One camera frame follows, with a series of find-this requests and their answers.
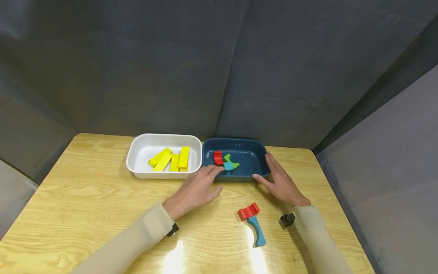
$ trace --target wooden table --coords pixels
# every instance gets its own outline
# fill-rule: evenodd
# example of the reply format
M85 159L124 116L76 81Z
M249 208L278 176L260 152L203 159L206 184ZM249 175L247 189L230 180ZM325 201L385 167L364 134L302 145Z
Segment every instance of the wooden table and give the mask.
M67 273L173 194L180 180L142 180L126 168L133 137L79 134L59 158L0 243L1 273ZM318 207L355 273L373 273L313 153L267 147ZM237 216L257 202L267 244ZM220 197L178 221L180 231L143 253L127 273L313 273L290 208L257 183L226 183Z

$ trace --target beige sleeve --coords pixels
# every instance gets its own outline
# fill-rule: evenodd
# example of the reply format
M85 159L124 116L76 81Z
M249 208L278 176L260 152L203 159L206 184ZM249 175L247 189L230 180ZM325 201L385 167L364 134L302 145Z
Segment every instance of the beige sleeve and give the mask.
M344 256L325 228L315 206L294 207L295 225L306 243L317 273L352 273Z
M121 274L144 251L156 245L175 222L161 203L148 209L131 227L80 263L74 274Z

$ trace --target dark blue plastic bin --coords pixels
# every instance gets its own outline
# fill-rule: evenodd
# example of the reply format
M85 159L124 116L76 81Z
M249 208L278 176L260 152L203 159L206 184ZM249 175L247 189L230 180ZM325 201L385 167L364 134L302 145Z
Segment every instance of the dark blue plastic bin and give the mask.
M230 154L230 160L239 163L231 175L221 172L215 181L253 181L254 173L263 177L269 175L269 167L265 160L266 148L255 140L233 138L211 138L202 146L202 165L215 164L213 153L222 151L222 157Z

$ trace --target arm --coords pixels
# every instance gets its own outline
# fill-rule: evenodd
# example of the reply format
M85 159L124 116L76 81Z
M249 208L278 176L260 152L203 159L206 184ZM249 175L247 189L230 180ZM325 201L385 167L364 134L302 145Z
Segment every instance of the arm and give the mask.
M174 223L158 203L148 209L131 227L79 264L72 273L124 273L138 255L161 241L172 230Z
M352 273L341 251L325 228L319 210L313 206L293 208L295 225L309 249L317 273Z
M290 204L295 214L295 225L307 245L318 273L352 273L344 256L325 228L318 209L299 191L292 178L271 153L266 156L273 182L258 174L253 177L276 198Z
M144 251L161 241L177 220L189 211L217 198L223 189L209 191L214 178L223 167L209 165L191 174L178 191L163 204L148 209L131 227L120 233L88 259L73 274L121 274Z

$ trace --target hand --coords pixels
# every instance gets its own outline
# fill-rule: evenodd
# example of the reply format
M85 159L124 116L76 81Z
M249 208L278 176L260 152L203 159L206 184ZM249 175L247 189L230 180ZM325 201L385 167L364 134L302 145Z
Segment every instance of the hand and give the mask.
M307 199L297 188L292 178L286 173L283 167L275 160L270 152L265 155L266 163L271 171L273 182L267 181L258 174L253 174L252 177L259 183L264 185L266 189L277 199L284 201L291 206L309 206L311 205Z
M223 167L208 165L201 167L197 172L190 174L180 188L163 203L172 220L176 221L186 213L205 206L216 199L223 189L223 185L210 191L215 177L224 171Z

